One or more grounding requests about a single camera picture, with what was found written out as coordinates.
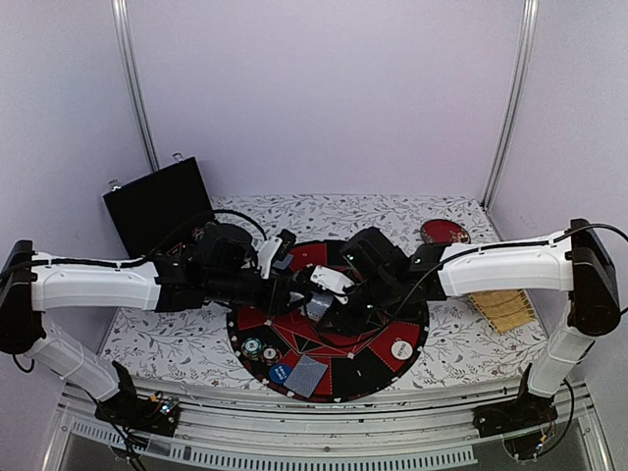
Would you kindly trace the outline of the blue playing card deck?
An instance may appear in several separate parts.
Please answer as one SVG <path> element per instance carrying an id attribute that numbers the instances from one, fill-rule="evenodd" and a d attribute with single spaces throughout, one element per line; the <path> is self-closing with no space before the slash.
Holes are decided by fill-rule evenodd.
<path id="1" fill-rule="evenodd" d="M 304 315 L 313 321 L 318 323 L 331 308 L 335 297 L 327 293 L 314 292 L 310 300 L 304 304 Z"/>

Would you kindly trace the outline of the white dealer button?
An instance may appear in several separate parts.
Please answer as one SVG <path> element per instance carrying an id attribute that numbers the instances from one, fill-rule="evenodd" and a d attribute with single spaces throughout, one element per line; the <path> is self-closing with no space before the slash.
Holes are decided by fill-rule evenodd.
<path id="1" fill-rule="evenodd" d="M 414 353 L 413 345 L 406 340 L 395 340 L 391 347 L 392 357 L 399 361 L 407 361 Z"/>

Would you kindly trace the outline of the poker chip stack red top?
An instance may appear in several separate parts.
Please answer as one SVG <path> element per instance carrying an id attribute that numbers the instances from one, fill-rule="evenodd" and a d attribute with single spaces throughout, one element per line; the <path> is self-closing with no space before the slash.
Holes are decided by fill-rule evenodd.
<path id="1" fill-rule="evenodd" d="M 281 360 L 281 358 L 282 358 L 281 351 L 272 345 L 265 345 L 260 354 L 260 360 L 265 365 L 274 365 L 278 363 Z"/>

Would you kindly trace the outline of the poker chip stack teal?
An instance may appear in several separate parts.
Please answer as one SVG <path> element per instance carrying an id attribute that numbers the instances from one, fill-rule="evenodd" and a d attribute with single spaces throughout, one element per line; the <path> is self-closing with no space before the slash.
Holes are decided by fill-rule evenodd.
<path id="1" fill-rule="evenodd" d="M 263 358 L 263 352 L 266 344 L 258 338 L 245 339 L 241 345 L 241 353 L 250 360 L 260 360 Z"/>

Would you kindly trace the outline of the blue small blind button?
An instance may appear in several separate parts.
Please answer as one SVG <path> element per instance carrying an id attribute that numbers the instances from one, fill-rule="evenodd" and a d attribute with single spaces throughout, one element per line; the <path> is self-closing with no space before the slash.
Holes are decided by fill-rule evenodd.
<path id="1" fill-rule="evenodd" d="M 286 364 L 278 363 L 273 365 L 269 370 L 270 380 L 277 384 L 283 385 L 292 372 L 292 368 Z"/>

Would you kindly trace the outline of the blue backed dealt cards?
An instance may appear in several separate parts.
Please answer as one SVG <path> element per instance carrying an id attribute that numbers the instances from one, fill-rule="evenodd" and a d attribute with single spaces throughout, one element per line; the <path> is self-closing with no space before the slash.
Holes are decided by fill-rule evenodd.
<path id="1" fill-rule="evenodd" d="M 303 355 L 291 370 L 284 386 L 291 392 L 309 398 L 328 370 L 328 365 Z"/>

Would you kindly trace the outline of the blue backed playing card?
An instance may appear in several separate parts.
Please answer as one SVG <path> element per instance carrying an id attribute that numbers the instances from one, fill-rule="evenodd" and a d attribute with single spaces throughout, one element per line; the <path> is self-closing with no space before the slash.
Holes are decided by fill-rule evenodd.
<path id="1" fill-rule="evenodd" d="M 277 270 L 285 270 L 286 268 L 289 267 L 292 260 L 293 260 L 293 255 L 288 254 L 283 260 L 275 261 L 273 264 L 273 267 Z"/>

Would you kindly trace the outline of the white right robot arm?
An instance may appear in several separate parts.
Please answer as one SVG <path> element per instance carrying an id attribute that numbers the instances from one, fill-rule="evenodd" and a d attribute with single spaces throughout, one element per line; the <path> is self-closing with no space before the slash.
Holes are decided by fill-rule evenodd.
<path id="1" fill-rule="evenodd" d="M 527 428 L 542 416 L 561 383 L 596 339 L 618 327 L 620 307 L 615 266 L 596 231 L 574 219 L 567 230 L 537 238 L 485 244 L 423 244 L 407 257 L 378 229 L 346 242 L 340 254 L 359 282 L 323 266 L 311 282 L 356 311 L 384 309 L 397 319 L 411 304 L 489 291 L 564 291 L 568 302 L 541 357 L 522 381 L 522 394 L 507 419 Z"/>

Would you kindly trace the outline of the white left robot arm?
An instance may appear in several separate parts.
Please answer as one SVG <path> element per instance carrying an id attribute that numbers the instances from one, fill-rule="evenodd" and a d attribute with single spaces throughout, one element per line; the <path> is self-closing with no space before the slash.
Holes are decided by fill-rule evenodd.
<path id="1" fill-rule="evenodd" d="M 283 230 L 254 249 L 242 228 L 209 225 L 179 255 L 154 251 L 135 260 L 110 261 L 54 257 L 20 240 L 1 273 L 1 350 L 43 363 L 83 388 L 124 425 L 138 425 L 146 407 L 128 370 L 84 348 L 44 319 L 44 312 L 66 307 L 181 312 L 210 302 L 283 311 L 290 306 L 290 282 L 272 268 L 294 244 L 294 234 Z"/>

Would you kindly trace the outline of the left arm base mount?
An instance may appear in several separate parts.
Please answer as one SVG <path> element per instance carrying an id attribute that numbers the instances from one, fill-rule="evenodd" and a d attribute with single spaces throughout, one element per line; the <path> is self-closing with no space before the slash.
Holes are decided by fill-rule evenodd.
<path id="1" fill-rule="evenodd" d="M 96 419 L 132 431 L 172 438 L 181 416 L 180 400 L 156 392 L 149 397 L 120 391 L 104 401 L 96 401 Z"/>

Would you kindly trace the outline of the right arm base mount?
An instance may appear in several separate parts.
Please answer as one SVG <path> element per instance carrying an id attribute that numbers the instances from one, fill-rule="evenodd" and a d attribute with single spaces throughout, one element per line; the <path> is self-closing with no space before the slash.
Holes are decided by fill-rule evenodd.
<path id="1" fill-rule="evenodd" d="M 502 436 L 507 454 L 516 461 L 538 458 L 548 440 L 542 426 L 553 425 L 557 412 L 551 398 L 527 394 L 473 409 L 472 424 L 481 438 Z"/>

